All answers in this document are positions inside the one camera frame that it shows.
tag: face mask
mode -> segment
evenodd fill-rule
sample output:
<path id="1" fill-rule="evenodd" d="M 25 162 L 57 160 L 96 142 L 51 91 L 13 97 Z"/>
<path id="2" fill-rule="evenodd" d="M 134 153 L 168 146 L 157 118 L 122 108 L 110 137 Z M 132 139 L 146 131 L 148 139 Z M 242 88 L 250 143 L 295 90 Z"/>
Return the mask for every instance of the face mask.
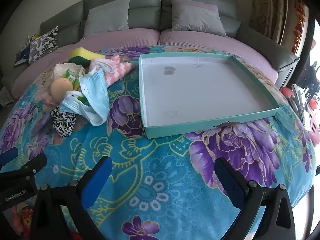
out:
<path id="1" fill-rule="evenodd" d="M 99 65 L 98 67 L 100 67 L 98 71 L 96 67 L 87 75 L 79 78 L 82 93 L 68 91 L 60 105 L 61 112 L 82 115 L 93 126 L 102 125 L 107 120 L 110 111 L 103 70 L 113 73 L 113 68 L 110 65 Z M 89 106 L 77 99 L 83 96 L 87 98 Z"/>

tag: floral tablecloth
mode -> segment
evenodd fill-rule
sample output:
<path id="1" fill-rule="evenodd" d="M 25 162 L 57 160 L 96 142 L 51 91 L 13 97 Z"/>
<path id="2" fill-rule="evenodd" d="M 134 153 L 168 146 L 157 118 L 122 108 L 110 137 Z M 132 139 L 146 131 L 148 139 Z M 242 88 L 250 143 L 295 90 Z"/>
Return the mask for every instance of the floral tablecloth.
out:
<path id="1" fill-rule="evenodd" d="M 137 61 L 140 54 L 172 51 L 220 53 L 172 46 L 100 53 Z M 57 187 L 80 179 L 103 155 L 110 156 L 112 174 L 88 212 L 103 235 L 116 240 L 220 239 L 239 213 L 214 173 L 220 156 L 247 180 L 266 187 L 284 183 L 295 206 L 315 176 L 313 146 L 279 90 L 257 68 L 243 63 L 281 106 L 274 117 L 157 139 L 143 137 L 137 68 L 108 89 L 111 109 L 104 125 L 94 127 L 77 116 L 70 137 L 61 138 L 52 128 L 31 137 L 34 125 L 50 110 L 41 101 L 50 85 L 48 70 L 25 91 L 1 130 L 1 152 L 14 146 L 19 150 L 3 171 L 18 169 L 45 153 L 48 164 L 37 174 L 37 185 Z M 63 211 L 73 227 L 68 210 Z"/>

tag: egg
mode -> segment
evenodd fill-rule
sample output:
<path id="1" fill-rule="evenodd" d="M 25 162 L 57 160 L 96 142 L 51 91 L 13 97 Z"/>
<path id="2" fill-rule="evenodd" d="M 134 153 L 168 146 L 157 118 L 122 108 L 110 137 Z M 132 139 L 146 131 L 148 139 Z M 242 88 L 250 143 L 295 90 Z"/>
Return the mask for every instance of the egg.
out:
<path id="1" fill-rule="evenodd" d="M 57 78 L 55 79 L 50 86 L 50 93 L 54 101 L 60 104 L 65 94 L 68 91 L 73 90 L 73 85 L 70 80 L 66 78 Z"/>

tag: teal box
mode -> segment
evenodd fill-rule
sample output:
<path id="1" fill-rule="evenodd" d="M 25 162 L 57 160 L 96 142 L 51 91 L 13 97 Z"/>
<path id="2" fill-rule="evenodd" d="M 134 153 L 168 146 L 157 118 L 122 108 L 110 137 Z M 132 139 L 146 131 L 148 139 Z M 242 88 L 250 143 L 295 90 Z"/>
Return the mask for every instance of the teal box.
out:
<path id="1" fill-rule="evenodd" d="M 279 110 L 265 86 L 229 55 L 141 55 L 139 86 L 142 124 L 148 138 L 250 122 Z"/>

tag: sofa backrest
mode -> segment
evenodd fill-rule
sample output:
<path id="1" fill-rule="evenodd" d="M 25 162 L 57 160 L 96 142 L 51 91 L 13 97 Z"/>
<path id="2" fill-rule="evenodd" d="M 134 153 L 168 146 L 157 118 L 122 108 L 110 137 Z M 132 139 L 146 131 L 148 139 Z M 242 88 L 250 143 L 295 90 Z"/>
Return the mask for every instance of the sofa backrest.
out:
<path id="1" fill-rule="evenodd" d="M 58 47 L 77 43 L 83 37 L 85 21 L 90 9 L 115 0 L 82 0 L 43 22 L 40 34 L 45 34 L 58 26 Z M 194 0 L 218 6 L 220 19 L 226 34 L 234 38 L 240 27 L 237 20 L 236 0 Z M 170 0 L 130 0 L 129 28 L 147 28 L 157 31 L 172 26 Z"/>
<path id="2" fill-rule="evenodd" d="M 160 30 L 164 31 L 170 29 L 172 26 L 172 6 L 171 0 L 161 0 L 161 26 Z M 241 22 L 237 20 L 237 0 L 193 0 L 197 2 L 204 2 L 215 4 L 218 6 L 218 11 L 222 25 L 226 31 L 227 36 L 234 38 L 240 27 Z"/>

